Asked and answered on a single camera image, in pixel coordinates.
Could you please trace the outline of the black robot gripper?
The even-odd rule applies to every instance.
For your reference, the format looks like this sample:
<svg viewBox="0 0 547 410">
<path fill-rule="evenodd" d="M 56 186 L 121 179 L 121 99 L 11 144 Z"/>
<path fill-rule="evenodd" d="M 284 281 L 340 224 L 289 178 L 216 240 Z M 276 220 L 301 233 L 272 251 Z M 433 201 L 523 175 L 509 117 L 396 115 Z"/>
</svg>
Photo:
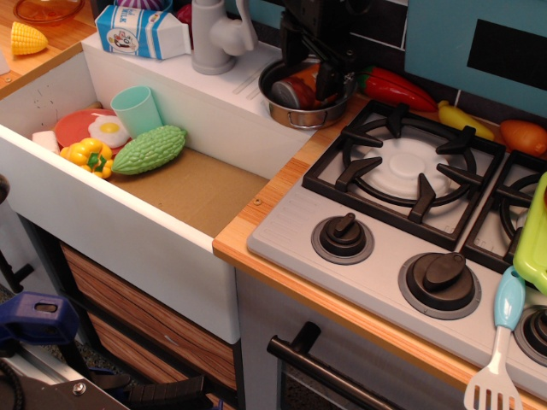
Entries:
<svg viewBox="0 0 547 410">
<path fill-rule="evenodd" d="M 351 97 L 356 92 L 356 42 L 352 25 L 370 9 L 370 1 L 284 1 L 280 44 L 286 67 L 308 56 L 321 62 L 315 77 L 315 99 Z"/>
</svg>

